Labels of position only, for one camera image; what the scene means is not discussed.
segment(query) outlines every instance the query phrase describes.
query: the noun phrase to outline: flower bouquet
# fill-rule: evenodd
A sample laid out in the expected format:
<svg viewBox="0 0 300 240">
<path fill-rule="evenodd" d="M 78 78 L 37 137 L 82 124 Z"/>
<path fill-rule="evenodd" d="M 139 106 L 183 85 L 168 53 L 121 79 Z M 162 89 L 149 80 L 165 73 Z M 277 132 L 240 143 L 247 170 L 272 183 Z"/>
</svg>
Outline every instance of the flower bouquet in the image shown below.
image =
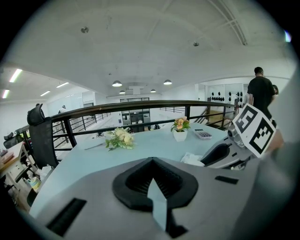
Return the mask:
<svg viewBox="0 0 300 240">
<path fill-rule="evenodd" d="M 173 131 L 173 134 L 176 141 L 184 141 L 188 135 L 187 129 L 189 128 L 191 127 L 189 125 L 189 120 L 187 120 L 187 117 L 176 119 L 174 124 L 171 126 L 171 131 L 175 130 Z"/>
<path fill-rule="evenodd" d="M 121 127 L 118 127 L 115 129 L 114 132 L 108 131 L 107 133 L 111 136 L 111 139 L 106 139 L 106 147 L 109 148 L 109 145 L 111 144 L 113 148 L 121 147 L 125 149 L 133 149 L 133 135 L 130 134 L 128 131 L 128 128 L 123 129 Z"/>
</svg>

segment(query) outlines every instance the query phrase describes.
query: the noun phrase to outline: chair headrest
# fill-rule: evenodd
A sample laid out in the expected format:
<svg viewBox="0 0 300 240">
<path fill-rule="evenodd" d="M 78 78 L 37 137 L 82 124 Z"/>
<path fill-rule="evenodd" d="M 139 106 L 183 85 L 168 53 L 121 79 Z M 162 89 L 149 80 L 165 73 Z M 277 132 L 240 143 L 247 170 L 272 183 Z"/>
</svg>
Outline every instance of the chair headrest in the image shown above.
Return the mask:
<svg viewBox="0 0 300 240">
<path fill-rule="evenodd" d="M 4 140 L 7 141 L 7 140 L 11 139 L 13 136 L 14 136 L 14 134 L 11 132 L 7 136 L 4 136 Z"/>
<path fill-rule="evenodd" d="M 45 117 L 42 115 L 41 107 L 43 104 L 31 109 L 27 114 L 27 122 L 31 126 L 35 126 L 45 121 Z"/>
</svg>

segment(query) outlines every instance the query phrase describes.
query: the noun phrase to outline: man in black shirt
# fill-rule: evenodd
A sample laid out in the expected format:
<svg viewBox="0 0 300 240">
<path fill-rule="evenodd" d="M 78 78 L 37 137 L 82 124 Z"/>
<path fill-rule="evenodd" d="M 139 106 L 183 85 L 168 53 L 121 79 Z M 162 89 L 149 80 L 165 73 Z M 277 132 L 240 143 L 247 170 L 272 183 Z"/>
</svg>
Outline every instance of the man in black shirt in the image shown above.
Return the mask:
<svg viewBox="0 0 300 240">
<path fill-rule="evenodd" d="M 268 119 L 271 119 L 268 106 L 275 98 L 273 85 L 268 78 L 263 76 L 261 67 L 256 67 L 254 72 L 256 78 L 252 79 L 248 86 L 249 104 L 261 110 Z"/>
</svg>

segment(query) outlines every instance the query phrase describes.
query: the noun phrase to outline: person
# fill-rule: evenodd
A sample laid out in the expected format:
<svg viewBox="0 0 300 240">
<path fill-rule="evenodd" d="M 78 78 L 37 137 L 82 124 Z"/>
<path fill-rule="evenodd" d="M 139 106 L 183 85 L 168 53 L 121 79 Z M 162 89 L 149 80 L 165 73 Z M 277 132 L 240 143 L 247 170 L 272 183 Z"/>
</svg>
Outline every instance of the person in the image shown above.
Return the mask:
<svg viewBox="0 0 300 240">
<path fill-rule="evenodd" d="M 268 119 L 271 119 L 268 106 L 275 99 L 273 85 L 268 78 L 264 77 L 261 67 L 256 67 L 254 73 L 255 78 L 250 81 L 248 86 L 249 104 L 262 111 Z"/>
<path fill-rule="evenodd" d="M 62 106 L 59 110 L 58 110 L 58 114 L 60 113 L 64 113 L 66 111 L 66 106 Z"/>
<path fill-rule="evenodd" d="M 274 91 L 275 91 L 275 95 L 279 94 L 279 90 L 278 87 L 276 85 L 273 85 Z"/>
<path fill-rule="evenodd" d="M 37 106 L 39 106 L 39 105 L 40 105 L 40 104 L 39 104 L 39 103 L 37 103 L 37 104 L 36 104 L 36 107 L 37 107 Z M 43 112 L 43 110 L 42 110 L 42 109 L 41 109 L 41 113 L 42 113 L 43 117 L 45 117 L 45 115 L 44 115 L 44 112 Z"/>
<path fill-rule="evenodd" d="M 249 93 L 246 93 L 243 99 L 243 107 L 249 103 Z"/>
</svg>

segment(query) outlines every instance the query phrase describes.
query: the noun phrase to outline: black shirt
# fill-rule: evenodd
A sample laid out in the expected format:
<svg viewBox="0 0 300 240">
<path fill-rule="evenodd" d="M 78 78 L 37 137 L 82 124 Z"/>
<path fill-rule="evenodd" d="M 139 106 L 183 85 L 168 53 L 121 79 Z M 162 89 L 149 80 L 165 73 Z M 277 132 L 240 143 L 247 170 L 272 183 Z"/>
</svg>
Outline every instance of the black shirt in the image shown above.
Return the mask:
<svg viewBox="0 0 300 240">
<path fill-rule="evenodd" d="M 248 86 L 248 93 L 253 95 L 253 106 L 261 110 L 268 119 L 271 119 L 268 106 L 272 101 L 272 96 L 275 95 L 271 81 L 265 77 L 252 79 Z"/>
</svg>

